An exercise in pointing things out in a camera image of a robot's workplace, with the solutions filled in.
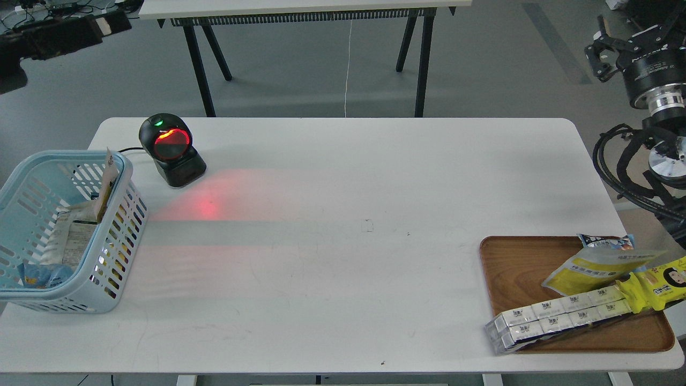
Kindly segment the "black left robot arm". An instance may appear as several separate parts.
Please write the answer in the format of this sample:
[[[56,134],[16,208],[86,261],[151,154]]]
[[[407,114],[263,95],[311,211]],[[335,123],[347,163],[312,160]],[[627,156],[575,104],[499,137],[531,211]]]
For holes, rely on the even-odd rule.
[[[125,12],[117,10],[80,18],[42,20],[2,34],[1,93],[27,85],[22,59],[46,61],[101,44],[107,36],[130,30]]]

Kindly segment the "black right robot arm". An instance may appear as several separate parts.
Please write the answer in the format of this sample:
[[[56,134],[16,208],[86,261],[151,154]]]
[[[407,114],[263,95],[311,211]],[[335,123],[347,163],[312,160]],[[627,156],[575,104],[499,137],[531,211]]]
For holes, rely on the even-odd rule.
[[[624,82],[631,108],[647,117],[639,129],[619,124],[603,132],[592,160],[601,179],[637,207],[652,213],[684,247],[684,32],[681,10],[628,39],[610,36],[604,17],[585,47],[593,75]]]

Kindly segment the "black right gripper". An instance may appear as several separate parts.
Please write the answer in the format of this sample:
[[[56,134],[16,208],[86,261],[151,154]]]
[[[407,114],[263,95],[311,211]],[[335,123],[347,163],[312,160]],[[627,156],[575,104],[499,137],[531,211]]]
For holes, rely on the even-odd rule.
[[[630,107],[651,114],[684,110],[684,33],[670,16],[627,40],[607,32],[605,18],[597,18],[599,30],[585,46],[593,75],[601,83],[622,75]]]

